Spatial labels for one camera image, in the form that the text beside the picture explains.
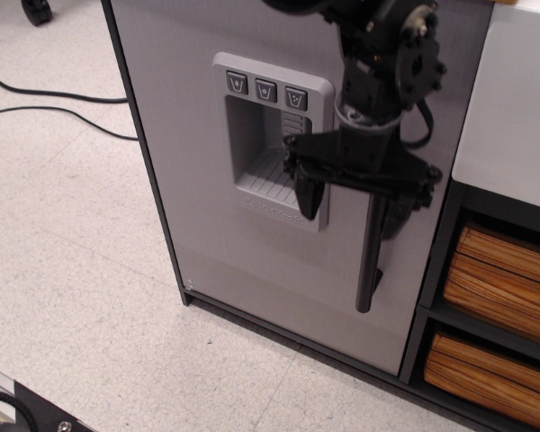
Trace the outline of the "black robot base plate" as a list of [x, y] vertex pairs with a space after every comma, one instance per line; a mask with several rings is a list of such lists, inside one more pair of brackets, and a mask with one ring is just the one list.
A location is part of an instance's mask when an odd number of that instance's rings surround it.
[[25, 385], [14, 382], [14, 396], [29, 409], [36, 420], [39, 431], [92, 432], [80, 419], [44, 399]]

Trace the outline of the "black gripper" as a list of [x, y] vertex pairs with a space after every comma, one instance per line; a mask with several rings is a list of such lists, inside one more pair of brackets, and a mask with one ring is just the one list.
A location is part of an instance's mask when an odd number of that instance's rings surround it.
[[381, 240], [394, 239], [414, 209], [428, 207], [442, 172], [410, 153], [400, 129], [382, 134], [341, 127], [283, 139], [283, 169], [294, 181], [303, 217], [313, 221], [325, 185], [341, 185], [382, 198]]

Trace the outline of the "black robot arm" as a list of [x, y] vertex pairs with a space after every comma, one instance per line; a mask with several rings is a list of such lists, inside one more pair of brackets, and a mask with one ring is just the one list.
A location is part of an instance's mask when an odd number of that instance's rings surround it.
[[338, 27], [344, 75], [335, 101], [337, 130], [284, 139], [283, 169], [294, 181], [302, 215], [312, 220], [327, 184], [383, 198], [374, 234], [394, 238], [410, 214], [432, 201], [439, 168], [412, 155], [432, 135], [401, 138], [403, 114], [418, 108], [434, 127], [426, 97], [441, 89], [433, 1], [270, 1], [290, 15], [318, 13]]

